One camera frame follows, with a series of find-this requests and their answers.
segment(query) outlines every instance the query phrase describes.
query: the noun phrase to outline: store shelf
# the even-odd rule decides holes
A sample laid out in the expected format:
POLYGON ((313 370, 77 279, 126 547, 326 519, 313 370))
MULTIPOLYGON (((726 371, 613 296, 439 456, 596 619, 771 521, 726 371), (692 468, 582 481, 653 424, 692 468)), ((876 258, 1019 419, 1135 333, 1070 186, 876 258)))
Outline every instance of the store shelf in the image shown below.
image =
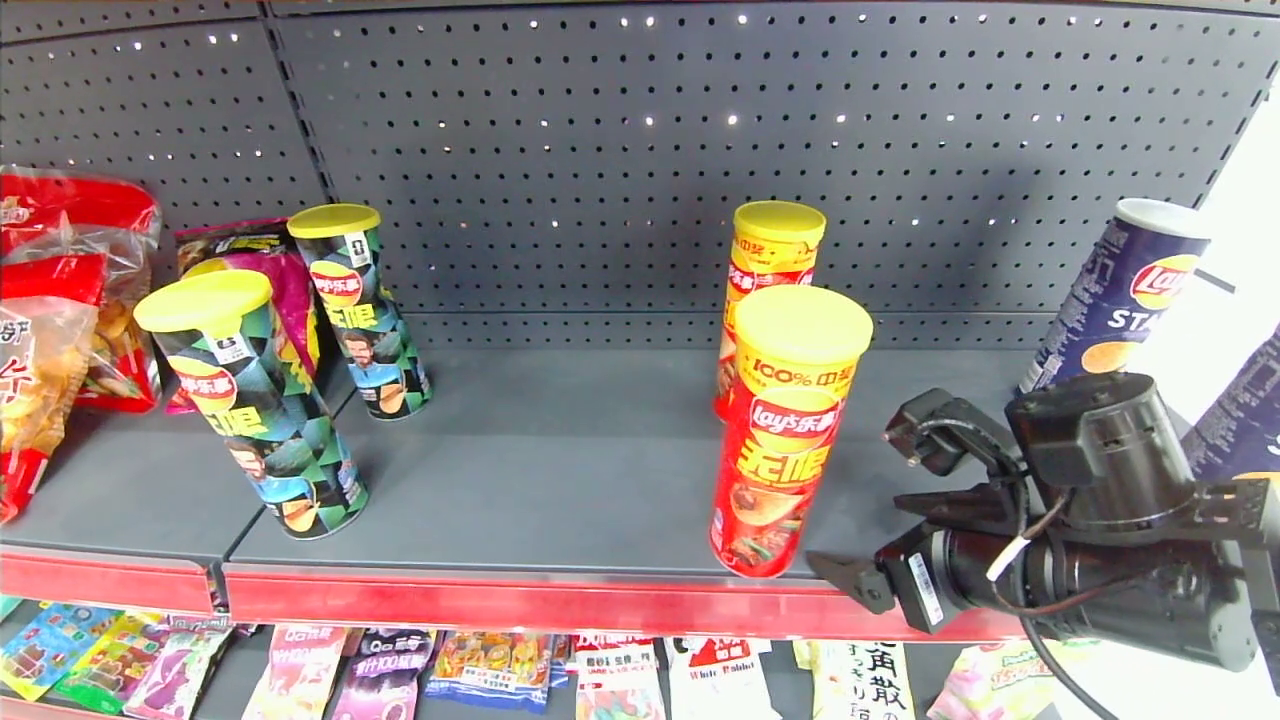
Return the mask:
MULTIPOLYGON (((238 621, 428 623, 648 634, 918 638, 872 616, 804 561, 776 580, 723 570, 707 523, 722 427, 714 354, 442 351, 438 396, 384 424, 352 402, 338 425, 370 480, 364 515, 291 541, 259 518, 224 565, 238 621)), ((945 387, 998 414, 1025 352, 873 351, 859 369, 812 511, 812 548, 872 555, 915 519, 891 497, 966 487, 911 470, 881 439, 897 406, 945 387)), ((970 612, 946 639, 1019 634, 970 612)))
MULTIPOLYGON (((325 373, 333 409, 346 372, 325 373)), ((209 568, 261 509, 198 415, 73 413, 40 492, 0 542, 0 593, 212 612, 209 568)))

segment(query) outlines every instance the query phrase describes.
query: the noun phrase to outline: barcode label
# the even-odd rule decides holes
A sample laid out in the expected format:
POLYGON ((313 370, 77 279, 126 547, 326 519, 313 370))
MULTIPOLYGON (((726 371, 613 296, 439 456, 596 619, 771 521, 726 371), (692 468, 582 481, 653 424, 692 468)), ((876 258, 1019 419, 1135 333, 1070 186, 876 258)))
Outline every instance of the barcode label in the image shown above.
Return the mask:
POLYGON ((374 261, 369 251, 369 238, 362 232, 349 232, 343 236, 347 240, 347 256, 351 258, 352 268, 364 268, 374 261))
POLYGON ((239 333, 218 338, 205 336, 205 345, 212 351, 219 365, 230 365, 237 360, 253 356, 253 352, 248 348, 248 343, 244 342, 244 336, 239 333))
POLYGON ((924 611, 929 614, 929 624, 937 625, 942 621, 942 603, 938 602, 938 592, 933 589, 933 580, 929 578, 929 569, 924 566, 920 553, 913 555, 908 561, 911 566, 911 575, 915 578, 915 587, 924 600, 924 611))

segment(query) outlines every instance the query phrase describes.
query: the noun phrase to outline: chip can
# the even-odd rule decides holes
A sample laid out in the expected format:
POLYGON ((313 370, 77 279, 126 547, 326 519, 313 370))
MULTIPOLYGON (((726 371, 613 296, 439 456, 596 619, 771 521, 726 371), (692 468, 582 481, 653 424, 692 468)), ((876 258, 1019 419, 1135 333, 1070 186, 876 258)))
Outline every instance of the chip can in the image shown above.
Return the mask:
POLYGON ((728 420, 730 389, 737 372, 733 356, 739 302, 763 287, 812 283, 818 243, 826 229, 827 218, 799 202, 762 200, 733 211, 733 249, 730 251, 714 402, 721 420, 728 420))
POLYGON ((1183 437, 1192 477, 1280 474, 1280 327, 1183 437))
POLYGON ((289 340, 270 299, 262 273, 220 270, 152 292, 133 315, 285 534, 312 539, 369 492, 311 374, 280 356, 289 340))
POLYGON ((733 573, 772 578, 795 557, 874 324, 852 300, 800 284, 751 293, 737 320, 710 544, 733 573))
POLYGON ((339 202, 289 218, 311 282, 347 359, 365 409, 398 420, 431 398, 431 380, 408 325, 378 273, 378 210, 339 202))
POLYGON ((1123 370, 1208 243, 1206 223, 1190 208, 1138 197, 1119 201, 1018 391, 1123 370))

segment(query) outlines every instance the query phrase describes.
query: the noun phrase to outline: candy package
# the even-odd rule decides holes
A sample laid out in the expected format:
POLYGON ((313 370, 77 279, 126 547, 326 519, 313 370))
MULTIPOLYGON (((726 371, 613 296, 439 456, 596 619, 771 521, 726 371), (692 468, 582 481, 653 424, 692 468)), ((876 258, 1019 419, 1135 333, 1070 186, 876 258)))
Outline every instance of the candy package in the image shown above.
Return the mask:
POLYGON ((0 682, 35 702, 120 615, 119 610, 41 603, 44 610, 0 650, 0 682))
POLYGON ((54 685, 54 692, 106 715, 119 715, 160 655, 169 630, 161 615, 125 612, 54 685))
POLYGON ((141 187, 59 170, 0 168, 4 264, 56 255, 105 255, 106 290, 93 355, 77 405, 146 413, 160 396, 151 340, 133 306, 151 290, 160 209, 141 187))
MULTIPOLYGON (((1066 664, 1084 660, 1097 641, 1046 641, 1066 664)), ((1033 720, 1051 702, 1059 683, 1027 641, 978 644, 960 652, 929 720, 1033 720)))
POLYGON ((440 643, 426 697, 467 705, 547 711, 552 635, 451 633, 440 643))
POLYGON ((347 644, 347 628, 276 625, 271 653, 243 720, 320 720, 347 644))
MULTIPOLYGON (((283 329, 276 336, 275 352, 291 372, 305 372, 310 379, 320 363, 315 295, 287 222, 288 218, 244 220, 182 231, 175 234, 178 274, 186 278, 242 269, 266 275, 271 281, 271 306, 283 329)), ((165 413, 170 414, 195 411, 195 404, 180 387, 165 405, 165 413)))
POLYGON ((552 641, 552 671, 549 685, 566 688, 570 682, 570 661, 573 657, 573 635, 556 635, 552 641))
POLYGON ((667 719, 652 638, 579 635, 573 653, 577 659, 576 720, 667 719))
POLYGON ((228 630, 172 633, 124 703, 124 714, 143 720, 189 720, 228 637, 228 630))
POLYGON ((751 641, 666 638, 672 720, 781 720, 751 641))
POLYGON ((36 492, 90 363, 106 260, 17 263, 0 283, 0 523, 36 492))
POLYGON ((426 669, 435 630, 371 628, 360 648, 333 711, 335 720, 413 720, 417 676, 426 669))
POLYGON ((796 659, 813 673, 813 720, 915 717, 901 643, 808 641, 806 646, 796 659))

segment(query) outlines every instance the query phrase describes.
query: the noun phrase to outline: pegboard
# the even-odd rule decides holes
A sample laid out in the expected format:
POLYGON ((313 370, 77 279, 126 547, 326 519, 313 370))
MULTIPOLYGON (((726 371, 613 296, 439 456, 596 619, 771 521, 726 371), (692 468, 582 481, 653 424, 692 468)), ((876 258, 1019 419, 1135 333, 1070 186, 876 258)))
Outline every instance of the pegboard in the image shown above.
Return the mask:
POLYGON ((0 40, 19 42, 148 26, 256 18, 256 3, 0 3, 0 40))
POLYGON ((161 279, 173 231, 325 201, 257 20, 6 45, 0 70, 4 161, 140 181, 163 204, 161 279))
MULTIPOLYGON (((430 347, 712 347, 719 313, 412 313, 413 340, 430 347)), ((877 313, 881 350, 1018 350, 1047 329, 1036 313, 877 313)))
POLYGON ((1280 23, 1115 4, 280 18, 334 193, 433 311, 712 311, 740 202, 877 313, 1053 313, 1121 196, 1196 204, 1280 23))

